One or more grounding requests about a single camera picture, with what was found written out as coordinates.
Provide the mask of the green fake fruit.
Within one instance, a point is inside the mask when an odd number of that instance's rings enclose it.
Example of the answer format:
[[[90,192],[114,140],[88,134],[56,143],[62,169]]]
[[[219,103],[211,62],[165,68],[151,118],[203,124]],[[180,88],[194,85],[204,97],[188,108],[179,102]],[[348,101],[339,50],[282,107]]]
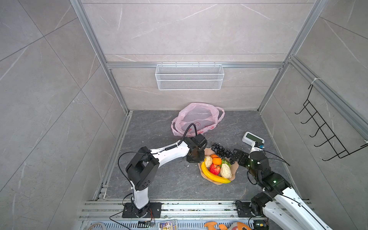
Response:
[[[229,161],[227,161],[226,159],[222,159],[222,164],[221,165],[228,165],[229,167],[231,167],[231,163]]]

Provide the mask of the dark fake grapes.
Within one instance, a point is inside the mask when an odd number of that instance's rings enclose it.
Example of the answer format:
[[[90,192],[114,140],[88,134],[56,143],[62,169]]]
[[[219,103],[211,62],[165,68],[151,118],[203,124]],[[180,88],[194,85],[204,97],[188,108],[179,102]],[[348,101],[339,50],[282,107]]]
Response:
[[[233,151],[231,151],[230,149],[224,148],[219,143],[214,143],[211,146],[211,150],[214,151],[215,154],[219,156],[221,159],[226,159],[227,161],[231,163],[231,156],[233,154]]]

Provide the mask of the beige fake fruit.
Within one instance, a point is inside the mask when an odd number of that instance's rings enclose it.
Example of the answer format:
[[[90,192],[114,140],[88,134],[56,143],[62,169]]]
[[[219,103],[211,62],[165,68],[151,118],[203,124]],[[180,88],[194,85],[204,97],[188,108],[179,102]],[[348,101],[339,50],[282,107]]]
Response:
[[[212,165],[212,158],[210,156],[205,156],[204,163],[205,167],[209,168]]]

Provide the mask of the beige fake pear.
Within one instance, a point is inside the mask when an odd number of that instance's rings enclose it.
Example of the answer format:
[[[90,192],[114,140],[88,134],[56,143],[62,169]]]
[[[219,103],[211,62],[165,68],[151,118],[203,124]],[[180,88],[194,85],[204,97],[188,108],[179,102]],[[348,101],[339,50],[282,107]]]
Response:
[[[221,177],[223,177],[225,179],[230,179],[232,177],[232,171],[231,171],[231,168],[228,164],[223,163],[221,165],[220,175],[221,175]]]

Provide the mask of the pink plastic bag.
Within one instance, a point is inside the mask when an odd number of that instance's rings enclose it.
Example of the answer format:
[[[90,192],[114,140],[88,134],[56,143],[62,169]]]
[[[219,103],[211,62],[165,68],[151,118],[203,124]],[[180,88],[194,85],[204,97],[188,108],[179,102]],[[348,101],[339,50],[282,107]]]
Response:
[[[213,130],[224,118],[221,107],[206,103],[191,103],[172,121],[171,129],[175,136],[183,136],[190,124],[195,124],[197,134]]]

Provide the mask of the red fake strawberry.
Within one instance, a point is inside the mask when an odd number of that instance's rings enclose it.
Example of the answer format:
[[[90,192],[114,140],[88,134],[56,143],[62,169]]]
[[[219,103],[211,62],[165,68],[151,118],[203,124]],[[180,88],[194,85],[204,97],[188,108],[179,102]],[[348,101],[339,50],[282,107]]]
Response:
[[[214,165],[212,164],[209,168],[209,171],[214,174],[214,175],[219,175],[220,174],[220,170],[221,170],[221,166],[220,165]]]

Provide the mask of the yellow fake banana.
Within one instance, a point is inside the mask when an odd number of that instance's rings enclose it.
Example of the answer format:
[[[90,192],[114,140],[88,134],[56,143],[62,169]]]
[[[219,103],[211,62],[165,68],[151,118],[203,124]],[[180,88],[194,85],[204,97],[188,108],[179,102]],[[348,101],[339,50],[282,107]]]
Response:
[[[201,164],[201,170],[202,173],[210,180],[217,182],[217,183],[221,183],[221,184],[228,184],[231,181],[227,178],[223,178],[217,175],[212,174],[206,167],[205,162],[202,162]]]

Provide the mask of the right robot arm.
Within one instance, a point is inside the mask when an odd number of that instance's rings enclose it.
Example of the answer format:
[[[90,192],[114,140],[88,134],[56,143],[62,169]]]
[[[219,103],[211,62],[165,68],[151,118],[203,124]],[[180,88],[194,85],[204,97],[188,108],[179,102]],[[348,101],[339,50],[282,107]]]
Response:
[[[292,185],[271,170],[266,151],[246,153],[235,149],[230,161],[245,167],[262,192],[251,200],[251,211],[256,216],[272,220],[284,230],[330,230],[326,224],[297,194]]]

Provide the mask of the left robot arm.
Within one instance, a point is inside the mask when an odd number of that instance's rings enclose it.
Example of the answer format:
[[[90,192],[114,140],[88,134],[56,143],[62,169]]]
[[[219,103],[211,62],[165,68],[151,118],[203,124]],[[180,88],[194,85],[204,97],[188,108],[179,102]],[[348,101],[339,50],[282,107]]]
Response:
[[[207,139],[198,134],[194,137],[184,137],[159,149],[140,148],[126,167],[127,178],[132,184],[133,206],[137,210],[148,207],[148,187],[159,167],[183,157],[186,157],[189,163],[200,163],[204,161],[207,143]]]

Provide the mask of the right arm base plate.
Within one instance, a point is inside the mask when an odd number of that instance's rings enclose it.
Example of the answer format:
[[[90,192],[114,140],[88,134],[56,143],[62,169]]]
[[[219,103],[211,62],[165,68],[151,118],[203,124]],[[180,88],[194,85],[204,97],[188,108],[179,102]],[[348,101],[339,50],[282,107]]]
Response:
[[[238,217],[240,218],[250,218],[250,217],[266,217],[263,208],[266,207],[267,203],[272,203],[271,201],[235,201],[236,211]]]

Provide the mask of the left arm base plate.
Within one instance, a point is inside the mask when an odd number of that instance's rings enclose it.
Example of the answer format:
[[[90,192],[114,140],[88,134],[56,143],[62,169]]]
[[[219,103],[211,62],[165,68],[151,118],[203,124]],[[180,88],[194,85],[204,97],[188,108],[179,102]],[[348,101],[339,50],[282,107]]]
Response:
[[[159,218],[162,211],[162,203],[149,202],[142,209],[138,209],[134,203],[126,203],[122,218]]]

